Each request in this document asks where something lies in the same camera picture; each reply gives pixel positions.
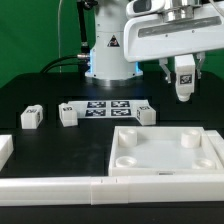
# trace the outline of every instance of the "white plastic part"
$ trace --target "white plastic part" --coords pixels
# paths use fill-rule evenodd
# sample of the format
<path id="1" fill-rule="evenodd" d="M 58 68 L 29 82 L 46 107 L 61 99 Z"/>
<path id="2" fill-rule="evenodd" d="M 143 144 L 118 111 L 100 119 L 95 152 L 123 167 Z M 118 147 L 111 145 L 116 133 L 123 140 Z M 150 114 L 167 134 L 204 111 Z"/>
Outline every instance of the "white plastic part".
<path id="1" fill-rule="evenodd" d="M 181 145 L 184 148 L 199 148 L 201 133 L 195 129 L 186 129 L 181 134 Z"/>
<path id="2" fill-rule="evenodd" d="M 192 54 L 176 56 L 176 92 L 180 101 L 186 102 L 194 92 L 195 84 L 195 62 Z"/>
<path id="3" fill-rule="evenodd" d="M 223 201 L 224 174 L 0 179 L 0 206 Z"/>
<path id="4" fill-rule="evenodd" d="M 99 177 L 91 179 L 91 204 L 128 203 L 128 178 Z"/>
<path id="5" fill-rule="evenodd" d="M 192 168 L 193 169 L 211 169 L 211 170 L 213 170 L 216 168 L 216 165 L 210 159 L 200 158 L 200 159 L 196 159 L 193 162 Z"/>
<path id="6" fill-rule="evenodd" d="M 137 132 L 136 146 L 119 144 L 119 133 L 126 129 Z M 129 157 L 136 162 L 125 160 Z M 192 164 L 201 158 L 213 161 L 215 168 L 193 168 Z M 187 175 L 224 173 L 224 168 L 203 128 L 115 127 L 108 173 L 109 176 Z"/>
<path id="7" fill-rule="evenodd" d="M 11 135 L 0 135 L 0 171 L 13 152 Z"/>
<path id="8" fill-rule="evenodd" d="M 155 125 L 156 111 L 150 106 L 141 105 L 137 108 L 137 120 L 141 125 Z"/>
<path id="9" fill-rule="evenodd" d="M 137 164 L 137 160 L 130 156 L 122 156 L 116 159 L 116 167 L 134 167 Z"/>
<path id="10" fill-rule="evenodd" d="M 137 145 L 137 132 L 135 129 L 127 128 L 119 131 L 119 145 L 125 148 Z"/>
<path id="11" fill-rule="evenodd" d="M 224 139 L 217 131 L 206 131 L 210 142 L 216 150 L 222 164 L 224 164 Z"/>
<path id="12" fill-rule="evenodd" d="M 216 5 L 224 8 L 223 1 L 217 2 Z M 164 23 L 162 15 L 159 14 L 130 19 L 124 29 L 125 58 L 129 62 L 149 61 L 222 49 L 224 48 L 224 17 L 220 17 L 211 4 L 204 4 L 203 7 L 194 9 L 194 19 L 186 23 L 200 20 L 204 25 L 207 23 L 206 19 L 212 17 L 220 19 L 220 23 L 197 29 L 188 27 L 186 30 L 175 32 L 164 30 L 166 26 L 175 29 L 178 23 Z M 155 34 L 157 28 L 160 29 L 158 35 Z M 139 33 L 141 31 L 145 32 L 145 36 L 141 37 Z"/>
<path id="13" fill-rule="evenodd" d="M 78 125 L 77 112 L 70 104 L 62 103 L 59 107 L 59 116 L 64 127 Z"/>
<path id="14" fill-rule="evenodd" d="M 43 107 L 28 106 L 21 115 L 22 129 L 37 129 L 43 120 Z"/>
<path id="15" fill-rule="evenodd" d="M 134 11 L 134 4 L 136 1 L 140 2 L 141 0 L 131 1 L 126 7 L 126 15 L 128 18 L 152 14 L 154 12 L 158 12 L 159 10 L 163 9 L 165 6 L 165 0 L 148 0 L 146 4 L 150 4 L 151 2 L 151 9 L 148 11 L 136 13 Z"/>
<path id="16" fill-rule="evenodd" d="M 0 206 L 90 204 L 91 178 L 0 179 Z"/>

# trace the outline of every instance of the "cable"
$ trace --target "cable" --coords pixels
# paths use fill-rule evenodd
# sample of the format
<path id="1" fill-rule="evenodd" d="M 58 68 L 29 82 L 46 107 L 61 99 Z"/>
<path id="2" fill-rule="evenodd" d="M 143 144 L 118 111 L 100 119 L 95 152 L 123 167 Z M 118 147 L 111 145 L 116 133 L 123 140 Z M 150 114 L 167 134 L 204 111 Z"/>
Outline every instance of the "cable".
<path id="1" fill-rule="evenodd" d="M 51 67 L 52 65 L 54 65 L 58 62 L 62 62 L 62 61 L 73 59 L 73 58 L 77 58 L 77 56 L 76 55 L 69 55 L 69 56 L 64 56 L 64 57 L 58 58 L 56 60 L 53 60 L 50 63 L 48 63 L 46 66 L 44 66 L 44 68 L 40 71 L 40 73 L 44 73 L 44 71 L 46 69 L 48 69 L 49 67 Z"/>
<path id="2" fill-rule="evenodd" d="M 219 8 L 219 7 L 215 4 L 215 2 L 214 2 L 213 0 L 209 0 L 209 2 L 213 5 L 213 7 L 215 8 L 215 10 L 216 10 L 222 17 L 224 17 L 224 11 L 223 11 L 221 8 Z"/>
<path id="3" fill-rule="evenodd" d="M 63 5 L 63 0 L 60 0 L 58 6 L 58 57 L 61 58 L 61 9 Z"/>
<path id="4" fill-rule="evenodd" d="M 51 69 L 56 68 L 56 67 L 63 67 L 63 66 L 70 66 L 70 65 L 79 65 L 80 63 L 66 63 L 66 64 L 57 64 L 57 65 L 52 65 L 49 68 L 47 68 L 46 70 L 44 70 L 42 73 L 47 73 L 49 72 Z"/>

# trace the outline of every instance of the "circular hole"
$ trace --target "circular hole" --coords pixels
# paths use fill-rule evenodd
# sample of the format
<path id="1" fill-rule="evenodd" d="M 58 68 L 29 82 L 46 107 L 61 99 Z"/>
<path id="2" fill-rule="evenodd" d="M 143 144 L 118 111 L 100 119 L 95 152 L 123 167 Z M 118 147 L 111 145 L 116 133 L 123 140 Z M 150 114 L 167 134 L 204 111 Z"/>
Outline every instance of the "circular hole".
<path id="1" fill-rule="evenodd" d="M 133 167 L 137 163 L 137 160 L 133 157 L 123 156 L 116 159 L 116 167 Z"/>
<path id="2" fill-rule="evenodd" d="M 193 163 L 194 169 L 215 169 L 216 165 L 209 159 L 197 159 Z"/>

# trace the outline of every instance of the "green backdrop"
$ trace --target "green backdrop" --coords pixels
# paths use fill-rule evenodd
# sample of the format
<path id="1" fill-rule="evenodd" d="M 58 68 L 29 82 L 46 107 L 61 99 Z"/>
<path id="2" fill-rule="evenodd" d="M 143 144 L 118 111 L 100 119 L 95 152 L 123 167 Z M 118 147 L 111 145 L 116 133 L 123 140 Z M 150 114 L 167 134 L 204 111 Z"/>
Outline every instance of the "green backdrop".
<path id="1" fill-rule="evenodd" d="M 38 72 L 58 57 L 57 13 L 59 0 L 0 1 L 0 87 L 13 77 Z M 90 45 L 94 44 L 93 12 L 86 12 Z M 80 52 L 76 0 L 64 0 L 61 21 L 62 55 Z M 224 51 L 207 53 L 203 70 L 224 78 Z M 157 61 L 143 70 L 160 71 Z M 76 71 L 76 68 L 64 68 Z"/>

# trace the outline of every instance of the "white block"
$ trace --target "white block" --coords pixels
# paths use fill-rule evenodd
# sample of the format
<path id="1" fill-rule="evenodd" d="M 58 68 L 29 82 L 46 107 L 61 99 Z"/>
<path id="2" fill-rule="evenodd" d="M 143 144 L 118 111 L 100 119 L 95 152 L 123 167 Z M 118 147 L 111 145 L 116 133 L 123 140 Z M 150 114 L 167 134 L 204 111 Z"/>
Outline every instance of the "white block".
<path id="1" fill-rule="evenodd" d="M 178 98 L 186 102 L 194 92 L 195 62 L 192 54 L 175 57 L 175 73 Z"/>
<path id="2" fill-rule="evenodd" d="M 43 120 L 43 107 L 29 106 L 21 115 L 22 129 L 36 129 Z"/>
<path id="3" fill-rule="evenodd" d="M 77 112 L 71 104 L 59 105 L 59 116 L 64 127 L 78 125 Z"/>
<path id="4" fill-rule="evenodd" d="M 91 204 L 128 203 L 127 177 L 99 177 L 91 180 Z"/>
<path id="5" fill-rule="evenodd" d="M 0 171 L 13 152 L 11 135 L 0 135 Z"/>
<path id="6" fill-rule="evenodd" d="M 0 206 L 90 204 L 90 177 L 0 179 Z"/>
<path id="7" fill-rule="evenodd" d="M 175 57 L 175 72 L 179 75 L 188 75 L 195 72 L 195 62 L 192 54 Z"/>
<path id="8" fill-rule="evenodd" d="M 129 177 L 129 203 L 223 201 L 224 175 Z"/>
<path id="9" fill-rule="evenodd" d="M 137 120 L 141 125 L 155 125 L 156 111 L 150 106 L 139 106 L 137 108 Z"/>

